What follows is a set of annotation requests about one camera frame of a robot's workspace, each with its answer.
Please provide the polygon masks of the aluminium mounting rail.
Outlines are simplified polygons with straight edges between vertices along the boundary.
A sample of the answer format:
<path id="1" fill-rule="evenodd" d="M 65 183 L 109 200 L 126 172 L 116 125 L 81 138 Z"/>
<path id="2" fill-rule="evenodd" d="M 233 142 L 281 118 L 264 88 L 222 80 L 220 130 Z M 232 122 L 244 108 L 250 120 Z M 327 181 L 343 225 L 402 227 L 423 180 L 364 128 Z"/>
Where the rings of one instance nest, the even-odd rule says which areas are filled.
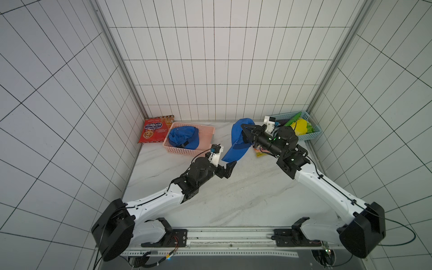
<path id="1" fill-rule="evenodd" d="M 110 237 L 99 237 L 99 250 L 104 262 L 117 257 L 163 257 L 216 255 L 279 255 L 295 257 L 296 250 L 317 250 L 331 254 L 342 245 L 307 240 L 299 230 L 290 227 L 190 227 L 165 228 L 157 222 L 145 224 L 144 235 L 134 240 L 131 230 Z"/>

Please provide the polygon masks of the orange Fox's candy bag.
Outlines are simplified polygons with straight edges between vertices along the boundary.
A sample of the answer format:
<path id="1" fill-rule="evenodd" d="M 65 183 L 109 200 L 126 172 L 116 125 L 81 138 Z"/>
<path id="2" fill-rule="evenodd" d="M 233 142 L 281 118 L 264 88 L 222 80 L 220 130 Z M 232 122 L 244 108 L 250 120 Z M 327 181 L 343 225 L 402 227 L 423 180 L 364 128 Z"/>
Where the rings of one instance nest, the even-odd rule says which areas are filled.
<path id="1" fill-rule="evenodd" d="M 261 151 L 260 148 L 255 149 L 254 151 L 255 151 L 255 155 L 256 155 L 256 157 L 258 157 L 258 158 L 267 155 L 267 153 L 266 153 L 265 151 Z"/>

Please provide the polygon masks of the blue baseball cap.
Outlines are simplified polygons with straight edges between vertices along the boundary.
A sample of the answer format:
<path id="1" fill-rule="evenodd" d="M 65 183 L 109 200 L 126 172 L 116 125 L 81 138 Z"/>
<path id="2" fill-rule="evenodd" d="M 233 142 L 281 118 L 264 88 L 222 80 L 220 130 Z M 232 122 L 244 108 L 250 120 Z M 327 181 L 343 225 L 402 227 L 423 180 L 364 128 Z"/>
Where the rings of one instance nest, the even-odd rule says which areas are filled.
<path id="1" fill-rule="evenodd" d="M 254 121 L 250 118 L 239 119 L 233 124 L 231 129 L 232 146 L 222 158 L 223 162 L 238 162 L 246 154 L 249 147 L 251 147 L 252 144 L 247 139 L 244 139 L 242 124 L 255 125 Z"/>

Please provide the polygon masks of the green toy cucumber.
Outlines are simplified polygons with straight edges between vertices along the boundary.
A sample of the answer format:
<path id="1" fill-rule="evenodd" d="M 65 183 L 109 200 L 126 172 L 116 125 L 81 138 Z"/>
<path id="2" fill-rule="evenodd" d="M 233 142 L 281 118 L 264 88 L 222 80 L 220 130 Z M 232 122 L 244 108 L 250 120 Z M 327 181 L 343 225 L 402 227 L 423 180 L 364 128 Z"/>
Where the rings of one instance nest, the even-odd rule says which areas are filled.
<path id="1" fill-rule="evenodd" d="M 293 123 L 295 123 L 302 115 L 302 112 L 298 112 L 296 115 L 294 115 L 291 119 L 289 119 L 284 126 L 288 127 L 291 126 Z"/>

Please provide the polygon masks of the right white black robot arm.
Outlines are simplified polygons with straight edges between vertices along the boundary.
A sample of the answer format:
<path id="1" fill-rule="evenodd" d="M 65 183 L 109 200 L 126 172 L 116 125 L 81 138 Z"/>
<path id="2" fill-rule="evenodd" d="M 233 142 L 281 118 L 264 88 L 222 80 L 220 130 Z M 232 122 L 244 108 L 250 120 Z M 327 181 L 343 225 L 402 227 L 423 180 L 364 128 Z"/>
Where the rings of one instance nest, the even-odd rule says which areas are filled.
<path id="1" fill-rule="evenodd" d="M 336 213 L 338 219 L 331 223 L 302 218 L 297 227 L 304 238 L 342 245 L 362 259 L 385 238 L 384 209 L 376 202 L 366 203 L 327 180 L 308 157 L 308 151 L 298 144 L 291 127 L 279 128 L 275 136 L 267 133 L 266 125 L 242 124 L 241 128 L 254 148 L 261 146 L 269 151 L 285 174 L 313 191 Z"/>

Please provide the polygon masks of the yellow toy cabbage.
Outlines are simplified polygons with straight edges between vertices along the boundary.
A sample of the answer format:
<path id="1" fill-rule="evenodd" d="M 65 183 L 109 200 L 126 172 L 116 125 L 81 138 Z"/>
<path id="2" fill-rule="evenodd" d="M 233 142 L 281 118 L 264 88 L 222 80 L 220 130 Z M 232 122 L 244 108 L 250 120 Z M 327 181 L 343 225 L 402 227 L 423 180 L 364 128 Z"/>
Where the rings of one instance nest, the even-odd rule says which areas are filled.
<path id="1" fill-rule="evenodd" d="M 291 128 L 294 130 L 297 136 L 307 135 L 315 131 L 310 122 L 303 118 L 299 118 L 296 122 L 294 122 L 291 125 Z"/>

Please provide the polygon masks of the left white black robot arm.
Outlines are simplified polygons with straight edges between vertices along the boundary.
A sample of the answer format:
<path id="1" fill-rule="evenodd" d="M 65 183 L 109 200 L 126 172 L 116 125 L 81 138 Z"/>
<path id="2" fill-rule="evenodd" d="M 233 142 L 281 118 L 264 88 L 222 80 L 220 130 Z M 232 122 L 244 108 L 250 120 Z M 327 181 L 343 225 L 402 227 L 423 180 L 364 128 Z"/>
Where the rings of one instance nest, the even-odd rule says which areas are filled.
<path id="1" fill-rule="evenodd" d="M 230 178 L 236 162 L 215 165 L 198 157 L 169 186 L 136 201 L 112 201 L 91 228 L 104 262 L 120 256 L 130 244 L 157 244 L 171 239 L 171 226 L 164 214 L 192 199 L 214 176 Z"/>

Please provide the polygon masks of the light blue plastic basket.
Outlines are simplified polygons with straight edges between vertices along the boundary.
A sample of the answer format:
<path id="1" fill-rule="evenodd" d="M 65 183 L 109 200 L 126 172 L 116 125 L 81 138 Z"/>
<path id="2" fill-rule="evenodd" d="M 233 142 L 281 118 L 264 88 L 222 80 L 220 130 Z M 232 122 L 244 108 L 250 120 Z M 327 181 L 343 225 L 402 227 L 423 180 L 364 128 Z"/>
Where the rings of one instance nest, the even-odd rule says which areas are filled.
<path id="1" fill-rule="evenodd" d="M 271 117 L 274 117 L 277 122 L 281 123 L 283 120 L 290 120 L 291 118 L 295 117 L 299 113 L 300 113 L 299 117 L 306 120 L 308 123 L 310 123 L 311 127 L 313 128 L 313 132 L 298 136 L 299 141 L 312 140 L 317 136 L 319 136 L 322 133 L 320 126 L 306 111 L 290 112 L 290 113 L 288 112 L 279 115 L 271 115 Z"/>

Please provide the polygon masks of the red cookie snack bag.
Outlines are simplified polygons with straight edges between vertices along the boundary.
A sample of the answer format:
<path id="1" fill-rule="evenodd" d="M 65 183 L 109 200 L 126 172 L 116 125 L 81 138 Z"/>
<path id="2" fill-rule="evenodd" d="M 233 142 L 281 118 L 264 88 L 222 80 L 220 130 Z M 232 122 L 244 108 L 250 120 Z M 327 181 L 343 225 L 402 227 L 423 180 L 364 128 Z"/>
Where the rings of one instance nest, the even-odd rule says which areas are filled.
<path id="1" fill-rule="evenodd" d="M 147 118 L 144 122 L 139 144 L 164 142 L 172 124 L 174 115 Z"/>

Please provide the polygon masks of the pink plastic basket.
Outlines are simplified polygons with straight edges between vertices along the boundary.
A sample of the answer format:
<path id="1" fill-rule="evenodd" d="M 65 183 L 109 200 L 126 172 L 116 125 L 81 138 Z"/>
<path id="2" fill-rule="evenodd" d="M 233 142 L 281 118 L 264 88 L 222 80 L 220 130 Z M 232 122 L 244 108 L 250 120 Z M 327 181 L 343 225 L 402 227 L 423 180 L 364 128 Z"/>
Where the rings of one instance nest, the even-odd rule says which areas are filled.
<path id="1" fill-rule="evenodd" d="M 171 145 L 171 143 L 168 141 L 168 136 L 165 138 L 163 142 L 163 147 L 166 149 L 168 153 L 171 154 L 178 154 L 178 155 L 187 155 L 187 156 L 195 156 L 201 152 L 203 152 L 206 149 L 209 149 L 212 145 L 212 138 L 215 132 L 215 128 L 212 126 L 206 126 L 202 124 L 194 124 L 194 123 L 180 123 L 180 122 L 174 122 L 171 126 L 171 130 L 174 130 L 179 127 L 183 126 L 191 126 L 198 129 L 198 135 L 199 135 L 199 145 L 196 149 L 185 149 L 185 148 L 179 148 L 174 147 Z"/>

